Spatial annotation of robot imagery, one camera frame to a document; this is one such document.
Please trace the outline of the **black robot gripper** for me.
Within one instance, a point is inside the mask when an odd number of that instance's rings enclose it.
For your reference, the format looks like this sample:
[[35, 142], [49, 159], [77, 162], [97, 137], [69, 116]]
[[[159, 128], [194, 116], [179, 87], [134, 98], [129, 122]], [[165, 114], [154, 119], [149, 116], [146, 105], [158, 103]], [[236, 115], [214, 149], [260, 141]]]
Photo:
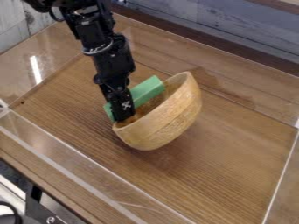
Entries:
[[129, 76], [137, 70], [127, 37], [115, 34], [93, 46], [93, 59], [98, 74], [94, 78], [101, 90], [109, 94], [110, 109], [117, 122], [135, 113], [135, 104], [127, 88]]

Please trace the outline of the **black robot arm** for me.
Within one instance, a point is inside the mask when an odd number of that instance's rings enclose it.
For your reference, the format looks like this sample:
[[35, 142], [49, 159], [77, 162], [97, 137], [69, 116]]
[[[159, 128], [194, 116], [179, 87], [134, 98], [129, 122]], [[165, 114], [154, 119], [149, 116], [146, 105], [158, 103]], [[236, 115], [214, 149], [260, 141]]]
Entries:
[[125, 121], [135, 113], [129, 89], [130, 74], [137, 70], [127, 37], [115, 33], [117, 21], [111, 0], [25, 0], [41, 13], [66, 22], [82, 43], [82, 51], [90, 56], [97, 68], [94, 82], [110, 103], [117, 121]]

